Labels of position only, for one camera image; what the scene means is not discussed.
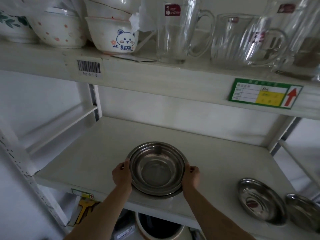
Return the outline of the person's right hand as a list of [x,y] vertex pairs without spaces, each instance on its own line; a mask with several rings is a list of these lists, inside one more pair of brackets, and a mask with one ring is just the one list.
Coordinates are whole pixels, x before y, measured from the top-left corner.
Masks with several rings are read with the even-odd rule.
[[185,198],[189,197],[192,193],[197,191],[199,181],[200,181],[199,168],[197,166],[191,166],[189,164],[189,174],[187,176],[183,175],[183,178],[182,178],[182,190]]

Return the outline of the stainless steel bowl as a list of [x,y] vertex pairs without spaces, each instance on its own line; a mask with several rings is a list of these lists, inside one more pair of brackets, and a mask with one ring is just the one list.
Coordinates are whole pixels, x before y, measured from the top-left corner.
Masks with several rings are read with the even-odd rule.
[[164,142],[138,145],[127,155],[132,186],[139,194],[151,199],[168,199],[182,192],[185,155]]

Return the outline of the person's left forearm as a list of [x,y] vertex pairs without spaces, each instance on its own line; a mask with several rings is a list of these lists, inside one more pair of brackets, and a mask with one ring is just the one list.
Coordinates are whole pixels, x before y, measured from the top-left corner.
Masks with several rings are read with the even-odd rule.
[[131,184],[117,185],[106,199],[63,240],[110,240],[131,192]]

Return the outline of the round stainless steel plate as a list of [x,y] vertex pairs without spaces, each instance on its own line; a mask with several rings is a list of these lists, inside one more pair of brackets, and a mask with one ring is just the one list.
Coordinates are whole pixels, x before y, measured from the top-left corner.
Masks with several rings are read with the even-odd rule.
[[286,194],[286,208],[290,220],[308,232],[320,234],[320,204],[298,194]]
[[253,178],[243,178],[237,183],[240,205],[253,218],[282,227],[289,216],[284,200],[272,188]]

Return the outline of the white barcode sticker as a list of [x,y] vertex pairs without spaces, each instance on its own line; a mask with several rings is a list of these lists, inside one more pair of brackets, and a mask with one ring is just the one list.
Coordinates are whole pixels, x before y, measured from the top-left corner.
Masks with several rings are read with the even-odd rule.
[[77,60],[79,76],[101,78],[102,69],[99,62]]

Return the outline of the flat paper card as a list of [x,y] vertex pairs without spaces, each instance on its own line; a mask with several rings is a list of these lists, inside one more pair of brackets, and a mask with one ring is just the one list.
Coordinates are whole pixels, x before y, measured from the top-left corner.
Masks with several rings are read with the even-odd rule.
[[138,57],[138,56],[134,56],[131,54],[126,54],[126,53],[111,55],[111,57],[116,57],[116,58],[125,59],[125,60],[131,60],[131,61],[135,61],[135,62],[154,62],[154,61],[157,61],[154,59]]

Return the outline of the green shelf label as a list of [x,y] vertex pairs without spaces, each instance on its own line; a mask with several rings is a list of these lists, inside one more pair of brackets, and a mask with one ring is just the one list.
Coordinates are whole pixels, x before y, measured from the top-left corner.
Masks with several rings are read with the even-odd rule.
[[277,109],[292,109],[304,86],[235,78],[228,101]]

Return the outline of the ribbed glass pitcher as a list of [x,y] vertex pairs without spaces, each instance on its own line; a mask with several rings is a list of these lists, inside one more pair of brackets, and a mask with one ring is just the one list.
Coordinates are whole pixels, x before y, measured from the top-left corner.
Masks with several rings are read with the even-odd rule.
[[[225,13],[216,17],[216,26],[211,47],[213,64],[226,68],[260,67],[275,62],[288,46],[288,37],[282,30],[271,28],[267,16],[241,13]],[[267,59],[257,59],[269,34],[280,39],[280,47]]]

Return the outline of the smooth glass pitcher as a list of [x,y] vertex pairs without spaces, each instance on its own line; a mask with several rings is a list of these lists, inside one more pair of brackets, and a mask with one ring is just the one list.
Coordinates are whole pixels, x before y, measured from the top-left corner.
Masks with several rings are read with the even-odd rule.
[[[215,30],[215,16],[200,8],[200,0],[158,0],[156,56],[159,62],[183,64],[187,56],[200,57],[210,47]],[[191,48],[196,26],[202,17],[209,19],[209,36],[199,51]]]

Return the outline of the clear plastic wrap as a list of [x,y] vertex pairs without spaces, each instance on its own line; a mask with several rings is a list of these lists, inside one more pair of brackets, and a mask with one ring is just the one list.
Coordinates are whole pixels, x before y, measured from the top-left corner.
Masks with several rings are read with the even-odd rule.
[[137,31],[141,32],[156,32],[157,31],[157,22],[155,18],[152,17],[151,14],[155,14],[156,11],[150,11],[147,7],[147,0],[139,0],[138,11],[133,13],[129,22],[131,24],[131,33],[135,33]]

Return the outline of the white bowl with pink flowers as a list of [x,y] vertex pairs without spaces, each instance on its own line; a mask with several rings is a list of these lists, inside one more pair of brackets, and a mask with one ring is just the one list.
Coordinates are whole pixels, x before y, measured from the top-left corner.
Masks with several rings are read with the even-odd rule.
[[87,42],[81,20],[73,10],[49,7],[26,19],[40,40],[51,47],[79,49]]

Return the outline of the plain white bowl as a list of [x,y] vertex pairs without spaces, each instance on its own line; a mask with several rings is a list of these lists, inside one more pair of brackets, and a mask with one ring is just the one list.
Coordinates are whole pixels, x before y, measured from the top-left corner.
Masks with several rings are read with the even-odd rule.
[[84,0],[84,3],[88,17],[129,21],[132,16],[132,14],[125,11],[91,0]]

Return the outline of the tall glass pitcher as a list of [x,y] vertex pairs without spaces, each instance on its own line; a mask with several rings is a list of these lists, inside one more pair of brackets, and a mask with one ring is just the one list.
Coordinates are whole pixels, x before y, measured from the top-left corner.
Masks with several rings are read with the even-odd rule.
[[288,39],[271,72],[320,83],[320,0],[268,0],[263,14]]

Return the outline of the white bowl with green leaves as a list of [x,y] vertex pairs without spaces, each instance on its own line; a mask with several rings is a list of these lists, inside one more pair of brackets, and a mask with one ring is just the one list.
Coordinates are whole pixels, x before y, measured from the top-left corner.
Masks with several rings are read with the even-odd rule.
[[26,17],[9,15],[3,10],[0,10],[0,38],[14,43],[39,43]]

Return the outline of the yellow handled tool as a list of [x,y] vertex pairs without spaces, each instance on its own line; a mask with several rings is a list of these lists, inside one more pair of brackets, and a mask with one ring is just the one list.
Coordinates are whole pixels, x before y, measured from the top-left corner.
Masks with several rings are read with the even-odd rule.
[[79,224],[82,221],[86,211],[88,211],[88,210],[92,211],[95,203],[96,203],[96,201],[88,200],[88,199],[81,199],[79,201],[79,206],[81,206],[81,210],[80,210],[80,213],[75,221],[75,225]]

